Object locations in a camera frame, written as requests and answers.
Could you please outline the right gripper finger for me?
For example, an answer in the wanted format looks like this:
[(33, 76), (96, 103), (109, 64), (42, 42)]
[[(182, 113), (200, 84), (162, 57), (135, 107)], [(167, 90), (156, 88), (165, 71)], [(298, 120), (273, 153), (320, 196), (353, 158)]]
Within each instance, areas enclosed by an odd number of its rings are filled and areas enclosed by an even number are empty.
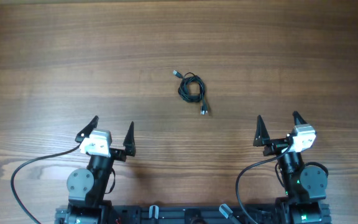
[(269, 142), (270, 142), (270, 136), (265, 126), (265, 123), (261, 115), (258, 115), (253, 146), (262, 147), (268, 145)]
[(299, 112), (294, 111), (292, 115), (293, 115), (295, 126), (298, 126), (301, 124), (307, 124), (307, 122), (302, 118), (302, 116), (299, 114)]

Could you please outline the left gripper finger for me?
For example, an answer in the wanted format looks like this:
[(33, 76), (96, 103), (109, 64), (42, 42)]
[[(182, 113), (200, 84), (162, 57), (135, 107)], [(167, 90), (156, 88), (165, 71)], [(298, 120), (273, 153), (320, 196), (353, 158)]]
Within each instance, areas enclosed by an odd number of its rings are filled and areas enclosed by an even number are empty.
[(127, 156), (134, 157), (136, 154), (135, 139), (134, 139), (134, 122), (132, 121), (128, 132), (125, 136), (123, 146)]
[(82, 143), (85, 138), (88, 138), (91, 132), (97, 128), (99, 117), (95, 116), (77, 135), (75, 141)]

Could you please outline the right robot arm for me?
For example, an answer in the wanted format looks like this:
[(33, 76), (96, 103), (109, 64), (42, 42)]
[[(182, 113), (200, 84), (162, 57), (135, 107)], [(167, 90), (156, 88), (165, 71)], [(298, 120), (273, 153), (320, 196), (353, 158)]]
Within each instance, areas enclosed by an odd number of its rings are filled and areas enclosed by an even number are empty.
[(275, 201), (278, 223), (331, 223), (326, 198), (328, 169), (318, 162), (305, 163), (301, 153), (312, 147), (316, 131), (297, 111), (293, 112), (294, 128), (284, 138), (272, 139), (261, 116), (253, 145), (264, 147), (264, 156), (277, 156), (277, 175), (286, 196)]

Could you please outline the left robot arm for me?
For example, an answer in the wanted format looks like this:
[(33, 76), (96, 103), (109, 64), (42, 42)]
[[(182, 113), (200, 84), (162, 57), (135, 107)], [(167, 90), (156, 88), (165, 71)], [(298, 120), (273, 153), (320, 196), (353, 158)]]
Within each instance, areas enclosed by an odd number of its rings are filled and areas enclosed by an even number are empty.
[(124, 149), (111, 147), (112, 136), (108, 130), (98, 129), (95, 116), (77, 135), (80, 152), (90, 156), (84, 169), (74, 170), (67, 179), (68, 206), (57, 211), (55, 223), (121, 223), (121, 217), (112, 203), (104, 199), (115, 187), (108, 187), (109, 178), (115, 175), (114, 161), (126, 161), (136, 154), (134, 123), (129, 126), (124, 138)]

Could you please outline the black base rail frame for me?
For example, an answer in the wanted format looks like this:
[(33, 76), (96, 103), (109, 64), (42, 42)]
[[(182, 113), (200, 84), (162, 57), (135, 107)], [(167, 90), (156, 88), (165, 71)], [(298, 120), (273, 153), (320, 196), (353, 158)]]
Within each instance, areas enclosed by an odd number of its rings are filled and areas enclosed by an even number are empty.
[[(274, 204), (245, 206), (256, 223), (323, 223), (332, 222), (329, 205), (298, 208)], [(250, 223), (241, 207), (150, 207), (115, 206), (99, 209), (58, 208), (55, 223)]]

